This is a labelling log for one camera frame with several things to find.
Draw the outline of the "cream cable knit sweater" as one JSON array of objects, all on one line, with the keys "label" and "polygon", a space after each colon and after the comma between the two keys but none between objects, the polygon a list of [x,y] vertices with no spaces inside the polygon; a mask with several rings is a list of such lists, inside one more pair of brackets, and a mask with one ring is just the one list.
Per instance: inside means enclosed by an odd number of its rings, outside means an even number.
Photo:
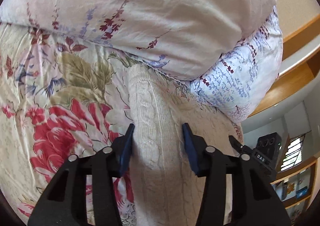
[{"label": "cream cable knit sweater", "polygon": [[196,177],[184,150],[182,125],[224,154],[236,152],[229,136],[243,140],[242,128],[189,89],[146,65],[127,71],[135,124],[130,177],[138,225],[195,225],[204,178]]}]

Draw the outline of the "wooden bookshelf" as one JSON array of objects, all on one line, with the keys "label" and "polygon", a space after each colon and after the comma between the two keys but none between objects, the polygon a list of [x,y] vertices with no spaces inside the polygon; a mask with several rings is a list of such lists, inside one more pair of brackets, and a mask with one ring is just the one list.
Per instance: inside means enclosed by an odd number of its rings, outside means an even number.
[{"label": "wooden bookshelf", "polygon": [[311,205],[318,192],[319,153],[313,149],[312,133],[287,138],[272,183],[291,224]]}]

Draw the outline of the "white lavender print pillow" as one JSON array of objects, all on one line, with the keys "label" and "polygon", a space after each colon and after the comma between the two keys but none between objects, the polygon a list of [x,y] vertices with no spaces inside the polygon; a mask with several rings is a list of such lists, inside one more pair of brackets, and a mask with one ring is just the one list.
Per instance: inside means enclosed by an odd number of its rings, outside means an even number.
[{"label": "white lavender print pillow", "polygon": [[277,8],[262,26],[223,54],[208,71],[190,83],[201,101],[219,109],[234,123],[253,113],[278,77],[283,34]]}]

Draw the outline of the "wooden headboard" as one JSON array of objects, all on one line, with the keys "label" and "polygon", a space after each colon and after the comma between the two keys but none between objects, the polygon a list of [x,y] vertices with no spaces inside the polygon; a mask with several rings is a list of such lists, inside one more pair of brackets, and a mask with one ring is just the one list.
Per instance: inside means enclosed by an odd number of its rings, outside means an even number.
[{"label": "wooden headboard", "polygon": [[298,92],[319,73],[319,16],[284,39],[279,77],[251,116]]}]

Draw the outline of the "floral bed sheet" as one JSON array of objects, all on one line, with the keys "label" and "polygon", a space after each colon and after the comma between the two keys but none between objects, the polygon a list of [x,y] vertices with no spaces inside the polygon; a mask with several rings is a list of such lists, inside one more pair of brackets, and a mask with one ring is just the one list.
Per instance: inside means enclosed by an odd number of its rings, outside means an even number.
[{"label": "floral bed sheet", "polygon": [[[1,24],[1,191],[23,224],[69,155],[91,156],[133,123],[127,71],[136,64],[81,39]],[[130,171],[113,184],[123,224],[138,225]]]}]

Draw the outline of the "pink floral pillow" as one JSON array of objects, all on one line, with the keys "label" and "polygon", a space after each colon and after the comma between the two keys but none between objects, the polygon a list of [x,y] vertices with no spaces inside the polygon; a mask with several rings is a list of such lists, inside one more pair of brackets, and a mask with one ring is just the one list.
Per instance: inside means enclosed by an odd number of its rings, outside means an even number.
[{"label": "pink floral pillow", "polygon": [[180,80],[255,32],[276,0],[3,0],[1,20],[121,50]]}]

